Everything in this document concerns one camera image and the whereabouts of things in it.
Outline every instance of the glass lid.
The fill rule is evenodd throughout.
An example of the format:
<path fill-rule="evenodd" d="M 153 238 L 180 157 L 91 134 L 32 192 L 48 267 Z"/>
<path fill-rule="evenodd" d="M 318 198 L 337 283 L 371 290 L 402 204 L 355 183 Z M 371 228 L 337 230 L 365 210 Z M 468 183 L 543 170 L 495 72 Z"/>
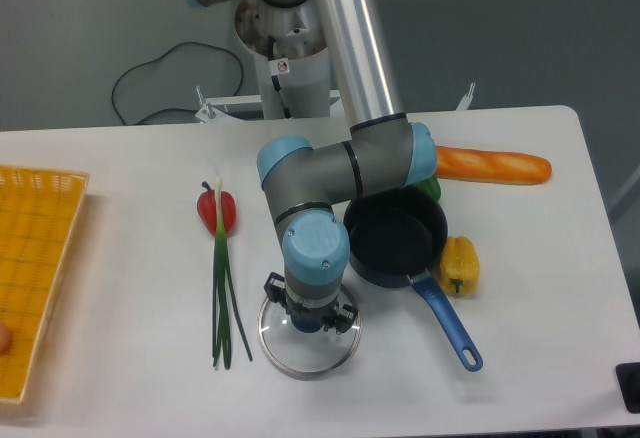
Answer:
<path fill-rule="evenodd" d="M 342 285 L 340 305 L 357 306 L 353 295 Z M 262 349 L 273 365 L 299 380 L 318 378 L 342 365 L 356 351 L 362 333 L 361 313 L 346 333 L 321 329 L 304 333 L 291 323 L 291 317 L 278 303 L 265 299 L 258 315 Z"/>

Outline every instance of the silver arm tube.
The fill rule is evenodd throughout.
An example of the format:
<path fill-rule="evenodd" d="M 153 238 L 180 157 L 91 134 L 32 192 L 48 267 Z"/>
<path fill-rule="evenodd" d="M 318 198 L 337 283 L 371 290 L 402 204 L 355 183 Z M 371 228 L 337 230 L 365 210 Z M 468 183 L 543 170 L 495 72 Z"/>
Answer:
<path fill-rule="evenodd" d="M 316 0 L 351 126 L 403 112 L 373 0 Z"/>

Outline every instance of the plastic vegetable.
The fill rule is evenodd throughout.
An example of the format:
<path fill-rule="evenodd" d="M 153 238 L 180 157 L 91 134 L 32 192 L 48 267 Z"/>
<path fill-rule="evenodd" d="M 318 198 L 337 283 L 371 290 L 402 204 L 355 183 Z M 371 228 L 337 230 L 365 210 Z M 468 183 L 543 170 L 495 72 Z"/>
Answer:
<path fill-rule="evenodd" d="M 544 158 L 510 151 L 480 151 L 436 147 L 435 176 L 465 181 L 511 185 L 537 185 L 551 177 L 551 163 Z"/>
<path fill-rule="evenodd" d="M 11 330 L 0 321 L 0 355 L 9 351 L 11 347 Z"/>
<path fill-rule="evenodd" d="M 478 288 L 480 262 L 471 240 L 465 236 L 447 238 L 440 257 L 440 287 L 450 294 L 466 295 Z"/>
<path fill-rule="evenodd" d="M 233 279 L 231 277 L 231 265 L 229 264 L 229 248 L 227 246 L 227 232 L 225 223 L 229 218 L 229 226 L 233 226 L 236 220 L 236 206 L 233 201 L 233 197 L 226 192 L 222 191 L 222 180 L 216 178 L 215 191 L 212 191 L 207 182 L 203 182 L 207 191 L 200 196 L 198 200 L 198 213 L 204 221 L 207 229 L 215 235 L 215 250 L 213 254 L 213 312 L 211 316 L 212 323 L 212 355 L 213 366 L 217 366 L 220 358 L 220 352 L 222 352 L 225 369 L 231 368 L 231 322 L 229 317 L 229 306 L 227 304 L 227 285 L 229 288 L 229 296 L 231 297 L 231 305 L 233 307 L 233 314 L 236 322 L 238 323 L 238 329 L 244 348 L 247 351 L 249 361 L 253 361 L 251 350 L 249 349 L 249 343 L 242 326 L 242 320 L 238 313 L 238 304 L 236 302 L 236 295 L 233 290 Z M 214 197 L 214 210 L 210 208 L 210 194 L 213 193 Z M 227 208 L 224 208 L 225 198 L 227 196 Z M 215 217 L 215 229 L 212 231 L 211 220 Z"/>
<path fill-rule="evenodd" d="M 202 182 L 202 186 L 207 190 L 198 198 L 198 214 L 202 221 L 206 225 L 209 233 L 216 234 L 217 220 L 217 207 L 216 207 L 216 194 L 211 189 L 209 183 Z M 236 224 L 236 202 L 233 197 L 226 191 L 222 192 L 222 217 L 224 220 L 224 228 L 227 232 L 231 232 L 231 229 Z"/>
<path fill-rule="evenodd" d="M 413 186 L 422 190 L 435 201 L 439 201 L 440 197 L 442 196 L 440 183 L 438 183 L 438 179 L 435 176 L 427 178 L 426 180 L 419 181 L 418 183 L 414 183 Z"/>

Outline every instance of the yellow bell pepper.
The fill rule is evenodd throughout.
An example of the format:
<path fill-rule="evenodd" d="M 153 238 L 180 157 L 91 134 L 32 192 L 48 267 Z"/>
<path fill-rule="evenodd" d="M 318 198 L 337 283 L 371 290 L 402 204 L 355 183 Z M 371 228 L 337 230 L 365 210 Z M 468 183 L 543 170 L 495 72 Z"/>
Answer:
<path fill-rule="evenodd" d="M 458 296 L 473 293 L 479 278 L 480 262 L 471 240 L 465 236 L 447 238 L 438 276 L 442 290 Z"/>

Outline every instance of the frying pan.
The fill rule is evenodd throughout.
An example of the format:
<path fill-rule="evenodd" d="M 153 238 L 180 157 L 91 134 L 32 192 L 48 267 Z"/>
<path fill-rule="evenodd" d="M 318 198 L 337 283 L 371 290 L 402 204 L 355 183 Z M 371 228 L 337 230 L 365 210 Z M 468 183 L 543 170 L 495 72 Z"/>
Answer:
<path fill-rule="evenodd" d="M 354 270 L 385 288 L 411 286 L 433 310 L 462 365 L 480 370 L 480 353 L 429 273 L 447 241 L 447 219 L 440 205 L 418 188 L 397 188 L 353 200 L 344 225 Z"/>

